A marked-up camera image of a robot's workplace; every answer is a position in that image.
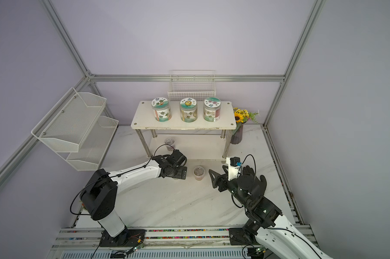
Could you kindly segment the small red-based clear cup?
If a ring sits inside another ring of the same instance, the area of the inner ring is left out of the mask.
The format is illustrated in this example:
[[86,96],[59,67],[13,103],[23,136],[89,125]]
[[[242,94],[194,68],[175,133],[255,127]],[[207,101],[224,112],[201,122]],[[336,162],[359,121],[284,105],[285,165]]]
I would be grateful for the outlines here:
[[205,168],[202,166],[196,166],[194,168],[193,173],[197,181],[203,180],[203,178],[205,177]]

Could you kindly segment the sunflower lid seed container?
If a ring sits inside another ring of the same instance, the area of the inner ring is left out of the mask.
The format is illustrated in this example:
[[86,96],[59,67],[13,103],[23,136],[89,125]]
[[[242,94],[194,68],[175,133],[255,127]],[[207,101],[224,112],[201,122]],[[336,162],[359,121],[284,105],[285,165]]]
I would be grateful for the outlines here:
[[198,105],[194,98],[184,98],[179,102],[181,112],[181,120],[186,123],[191,123],[197,120]]

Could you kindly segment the strawberry lid seed container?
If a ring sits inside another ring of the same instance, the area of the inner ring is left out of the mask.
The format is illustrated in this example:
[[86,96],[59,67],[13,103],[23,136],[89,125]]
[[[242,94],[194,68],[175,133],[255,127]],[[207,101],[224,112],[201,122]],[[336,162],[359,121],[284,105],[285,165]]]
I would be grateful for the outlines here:
[[171,119],[170,102],[167,98],[157,97],[151,101],[151,106],[158,122],[167,122]]

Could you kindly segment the pink flower lid seed container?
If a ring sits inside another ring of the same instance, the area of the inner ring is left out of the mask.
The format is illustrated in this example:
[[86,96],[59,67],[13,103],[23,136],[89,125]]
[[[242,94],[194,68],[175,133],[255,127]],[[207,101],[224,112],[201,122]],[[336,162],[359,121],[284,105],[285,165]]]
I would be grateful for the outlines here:
[[216,97],[209,97],[204,100],[203,118],[207,122],[216,122],[220,119],[221,100]]

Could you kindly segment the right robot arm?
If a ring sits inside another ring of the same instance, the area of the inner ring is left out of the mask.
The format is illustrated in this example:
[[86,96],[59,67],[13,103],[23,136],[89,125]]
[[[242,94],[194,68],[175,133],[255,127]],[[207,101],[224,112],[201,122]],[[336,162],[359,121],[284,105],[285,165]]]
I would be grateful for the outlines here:
[[229,179],[227,166],[224,174],[209,170],[213,188],[229,191],[243,205],[248,217],[243,232],[248,240],[269,249],[281,259],[329,259],[330,256],[315,246],[291,223],[272,201],[265,197],[267,181],[256,176],[246,166],[240,176]]

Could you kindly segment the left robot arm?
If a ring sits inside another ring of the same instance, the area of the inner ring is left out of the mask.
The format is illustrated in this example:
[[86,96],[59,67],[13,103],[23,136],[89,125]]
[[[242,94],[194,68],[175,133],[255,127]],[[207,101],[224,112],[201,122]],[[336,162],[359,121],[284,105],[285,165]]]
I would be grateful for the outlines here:
[[147,162],[120,171],[94,172],[78,193],[92,220],[98,222],[112,238],[129,238],[126,225],[116,212],[117,195],[134,186],[156,178],[186,179],[187,157],[179,150],[156,155]]

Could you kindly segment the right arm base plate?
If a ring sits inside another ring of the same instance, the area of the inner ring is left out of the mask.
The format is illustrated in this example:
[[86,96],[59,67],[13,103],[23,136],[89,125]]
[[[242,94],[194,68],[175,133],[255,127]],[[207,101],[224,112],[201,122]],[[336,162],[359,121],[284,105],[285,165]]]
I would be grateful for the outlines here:
[[[251,228],[249,231],[256,231],[258,230],[263,230],[262,227],[259,228]],[[256,235],[254,235],[252,232],[248,232],[248,229],[245,230],[243,228],[230,228],[229,229],[229,239],[230,239],[230,244],[232,246],[235,245],[263,245],[263,243],[257,242],[256,240]]]

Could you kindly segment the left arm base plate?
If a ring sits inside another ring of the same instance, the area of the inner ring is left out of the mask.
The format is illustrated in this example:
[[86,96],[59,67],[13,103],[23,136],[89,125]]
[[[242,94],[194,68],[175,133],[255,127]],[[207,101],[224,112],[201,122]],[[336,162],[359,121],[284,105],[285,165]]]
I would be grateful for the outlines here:
[[125,229],[116,237],[111,237],[104,230],[99,245],[100,247],[136,247],[143,243],[145,234],[145,229]]

